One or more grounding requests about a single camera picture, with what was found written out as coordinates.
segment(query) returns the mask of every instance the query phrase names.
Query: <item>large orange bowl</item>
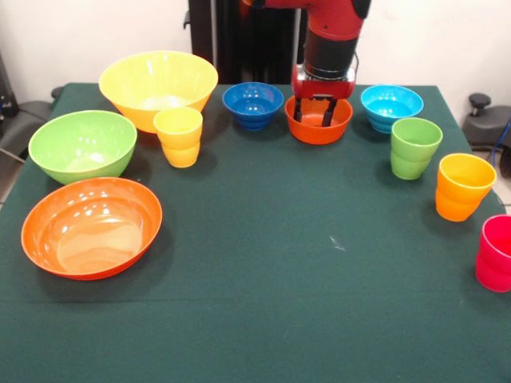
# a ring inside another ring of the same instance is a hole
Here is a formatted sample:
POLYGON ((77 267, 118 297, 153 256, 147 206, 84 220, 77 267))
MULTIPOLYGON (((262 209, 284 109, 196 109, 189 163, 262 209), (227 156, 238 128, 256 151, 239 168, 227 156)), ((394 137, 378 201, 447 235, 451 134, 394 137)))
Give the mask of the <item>large orange bowl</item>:
POLYGON ((202 112, 218 84, 215 67, 185 52, 156 51, 123 58, 109 66, 99 89, 144 132, 156 133, 154 116, 161 110, 189 106, 202 112))
POLYGON ((93 178, 57 189, 28 214, 22 246, 42 269, 65 278, 108 278, 132 266, 160 230, 158 198, 122 178, 93 178))

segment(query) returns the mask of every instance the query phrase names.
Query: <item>knob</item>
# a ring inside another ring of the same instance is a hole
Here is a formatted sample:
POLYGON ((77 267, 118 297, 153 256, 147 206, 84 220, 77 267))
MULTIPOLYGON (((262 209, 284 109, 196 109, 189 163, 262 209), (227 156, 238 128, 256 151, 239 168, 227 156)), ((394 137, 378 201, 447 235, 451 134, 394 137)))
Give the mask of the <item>knob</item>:
POLYGON ((479 112, 492 103, 492 99, 484 93, 472 93, 469 97, 472 105, 472 116, 477 116, 479 112))

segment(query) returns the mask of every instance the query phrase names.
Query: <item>green cup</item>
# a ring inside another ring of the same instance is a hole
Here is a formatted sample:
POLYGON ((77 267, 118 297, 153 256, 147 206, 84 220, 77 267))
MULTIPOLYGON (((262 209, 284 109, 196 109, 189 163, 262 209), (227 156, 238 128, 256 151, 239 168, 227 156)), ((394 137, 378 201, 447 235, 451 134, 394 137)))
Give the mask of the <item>green cup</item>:
POLYGON ((430 164, 442 142, 438 125, 423 118, 403 118, 392 125, 390 163, 403 180, 416 180, 430 164))

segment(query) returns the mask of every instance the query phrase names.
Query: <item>dark blue bowl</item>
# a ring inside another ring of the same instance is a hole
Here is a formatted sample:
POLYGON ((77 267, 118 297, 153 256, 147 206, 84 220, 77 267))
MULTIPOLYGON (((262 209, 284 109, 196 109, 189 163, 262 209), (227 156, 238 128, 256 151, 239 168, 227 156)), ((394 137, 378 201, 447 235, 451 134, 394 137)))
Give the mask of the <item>dark blue bowl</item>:
POLYGON ((275 86, 244 82, 227 89, 224 105, 235 120, 250 131, 266 128, 284 103, 284 95, 275 86))

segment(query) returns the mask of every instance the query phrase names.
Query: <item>red cup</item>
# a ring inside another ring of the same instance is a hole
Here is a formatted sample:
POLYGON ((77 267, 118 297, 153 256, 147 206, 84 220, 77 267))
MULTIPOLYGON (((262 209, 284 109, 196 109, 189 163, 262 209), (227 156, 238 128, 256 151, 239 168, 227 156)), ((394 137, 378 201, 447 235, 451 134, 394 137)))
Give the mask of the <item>red cup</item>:
POLYGON ((476 277, 488 290, 511 291, 511 215, 495 215, 482 226, 476 277))

